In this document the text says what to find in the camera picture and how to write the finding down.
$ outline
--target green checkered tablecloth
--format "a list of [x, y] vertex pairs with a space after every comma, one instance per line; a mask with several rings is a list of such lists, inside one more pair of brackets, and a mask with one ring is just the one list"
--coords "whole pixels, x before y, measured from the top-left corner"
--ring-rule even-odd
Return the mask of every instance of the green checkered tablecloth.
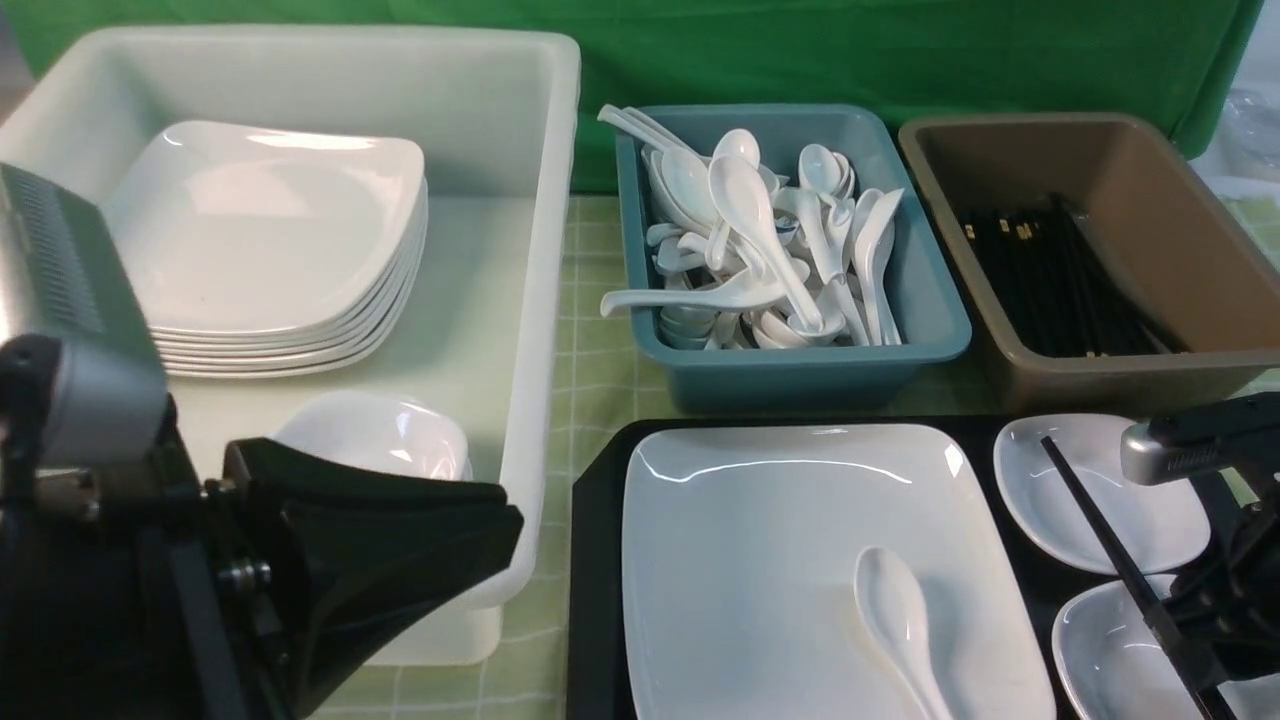
[[[1228, 205], [1280, 265], [1280, 208], [1270, 199]], [[626, 284], [617, 200], [575, 199], [568, 220], [538, 566], [529, 587], [506, 606], [498, 651], [475, 666], [365, 667], [329, 700], [317, 717], [563, 717], [571, 483], [627, 423], [677, 415], [660, 369], [636, 352], [628, 319], [599, 315], [600, 296]], [[1249, 388], [1254, 389], [1280, 389], [1280, 373], [1268, 373]], [[922, 373], [877, 413], [933, 415], [996, 410], [979, 369], [961, 357]]]

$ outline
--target white bowl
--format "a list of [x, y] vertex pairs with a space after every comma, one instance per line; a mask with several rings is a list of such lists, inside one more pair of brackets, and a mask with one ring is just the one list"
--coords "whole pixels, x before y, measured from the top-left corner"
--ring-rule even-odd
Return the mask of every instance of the white bowl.
[[1189, 480], [1144, 487], [1124, 479], [1120, 436], [1132, 424], [1115, 415], [1041, 415], [1014, 420], [996, 438], [996, 486], [1009, 512], [1032, 542], [1073, 568], [1116, 574], [1041, 446], [1044, 436], [1144, 574], [1190, 562], [1208, 544], [1208, 519]]
[[471, 479], [462, 428], [407, 397], [352, 389], [321, 395], [271, 438], [362, 470], [436, 480]]
[[151, 327], [287, 332], [376, 283], [422, 168], [408, 140], [187, 120], [147, 145], [102, 213]]
[[[1147, 580], [1167, 597], [1174, 575]], [[1068, 602], [1053, 621], [1052, 647], [1066, 696], [1084, 720], [1201, 719], [1120, 580]], [[1280, 678], [1219, 689], [1240, 720], [1280, 716]]]

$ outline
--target brown plastic tray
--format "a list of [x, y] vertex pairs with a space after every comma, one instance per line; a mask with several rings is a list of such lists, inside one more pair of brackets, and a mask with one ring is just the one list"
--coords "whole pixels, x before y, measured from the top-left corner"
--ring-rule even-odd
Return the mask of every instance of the brown plastic tray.
[[[959, 272], [974, 348], [1010, 413], [1149, 414], [1220, 400], [1280, 366], [1280, 275], [1158, 131], [1129, 115], [933, 118], [899, 132]], [[1061, 192], [1115, 283], [1190, 352], [1046, 357], [1019, 341], [955, 209]]]

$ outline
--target small white dish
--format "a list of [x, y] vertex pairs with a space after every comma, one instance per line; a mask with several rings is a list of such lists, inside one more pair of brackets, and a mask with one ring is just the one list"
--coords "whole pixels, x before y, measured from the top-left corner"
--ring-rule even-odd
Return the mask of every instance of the small white dish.
[[462, 428], [408, 397], [352, 389], [321, 395], [298, 409], [271, 439], [375, 473], [471, 479]]
[[636, 716], [920, 717], [859, 620], [868, 546], [918, 575], [956, 717], [1055, 717], [969, 460], [946, 434], [908, 424], [678, 429], [636, 447], [622, 511]]
[[[1147, 578], [1161, 597], [1174, 575]], [[1178, 673], [1156, 643], [1124, 583], [1087, 591], [1053, 621], [1053, 662], [1083, 720], [1199, 720]], [[1280, 716], [1280, 678], [1219, 687], [1240, 720]]]
[[365, 296], [404, 236], [422, 168], [407, 140], [188, 120], [147, 145], [102, 211], [151, 327], [273, 333]]
[[1032, 542], [1073, 568], [1116, 574], [1041, 446], [1046, 436], [1053, 437], [1143, 574], [1190, 562], [1208, 544], [1208, 519], [1189, 480], [1144, 487], [1124, 479], [1120, 436], [1132, 424], [1115, 415], [1039, 415], [1014, 420], [996, 438], [996, 486], [1005, 506]]

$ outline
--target stack of white plates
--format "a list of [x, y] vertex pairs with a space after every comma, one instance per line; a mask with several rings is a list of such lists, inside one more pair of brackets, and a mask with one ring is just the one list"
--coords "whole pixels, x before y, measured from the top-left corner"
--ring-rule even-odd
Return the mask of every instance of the stack of white plates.
[[170, 375], [319, 373], [372, 354], [426, 238], [422, 150], [192, 120], [104, 205]]

